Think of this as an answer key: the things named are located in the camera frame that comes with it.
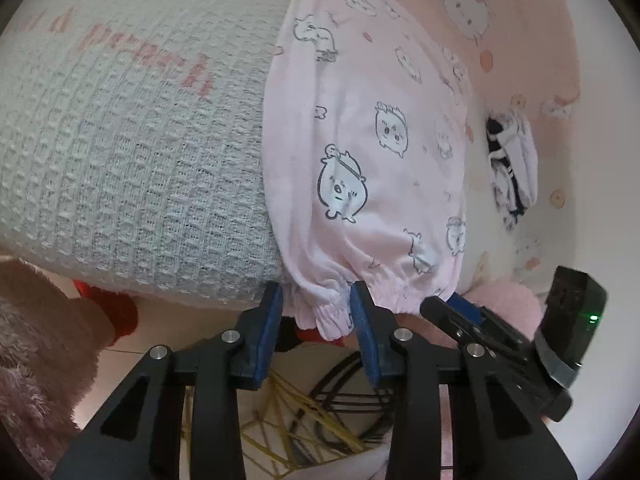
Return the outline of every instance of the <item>metal bolt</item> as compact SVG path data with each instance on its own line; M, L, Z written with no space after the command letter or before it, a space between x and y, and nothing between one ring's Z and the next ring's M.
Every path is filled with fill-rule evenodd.
M238 339L240 339L238 330L226 330L222 333L222 341L225 343L235 343Z
M466 346L466 351L471 357L482 357L484 355L484 347L478 343L471 343Z
M398 339L398 341L409 341L413 336L414 333L408 328L398 328L394 331L394 337Z
M151 358L156 360L164 359L168 353L169 349L164 345L157 345L149 350Z

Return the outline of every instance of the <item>red object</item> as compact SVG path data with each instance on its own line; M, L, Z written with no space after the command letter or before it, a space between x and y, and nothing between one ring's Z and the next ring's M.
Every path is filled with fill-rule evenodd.
M116 335L111 345L138 327L138 308L127 294L102 290L80 280L74 280L74 285L80 296L97 304L113 324Z
M322 339L317 328L312 330L302 330L296 327L296 335L298 336L298 339L308 341L309 343L325 343L327 345L344 346L342 338L336 339L335 341L326 341L325 339Z

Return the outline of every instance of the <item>white wall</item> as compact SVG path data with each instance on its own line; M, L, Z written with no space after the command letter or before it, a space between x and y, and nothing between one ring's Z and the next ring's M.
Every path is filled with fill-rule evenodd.
M640 52L607 0L567 0L582 94L570 145L575 268L609 292L596 337L572 388L575 404L552 431L588 479L616 445L640 401Z

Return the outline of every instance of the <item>furry pink blanket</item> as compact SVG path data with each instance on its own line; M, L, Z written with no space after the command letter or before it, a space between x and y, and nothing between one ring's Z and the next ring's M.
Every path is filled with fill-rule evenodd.
M19 260L0 261L0 423L44 478L78 432L73 408L112 338L91 301L70 300Z

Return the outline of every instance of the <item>wall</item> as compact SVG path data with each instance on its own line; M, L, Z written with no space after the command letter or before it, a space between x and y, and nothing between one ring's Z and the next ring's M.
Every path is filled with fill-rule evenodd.
M640 52L607 0L567 0L582 94L569 167L578 269L609 291L607 311L572 388L575 405L552 427L580 479L615 446L640 400Z

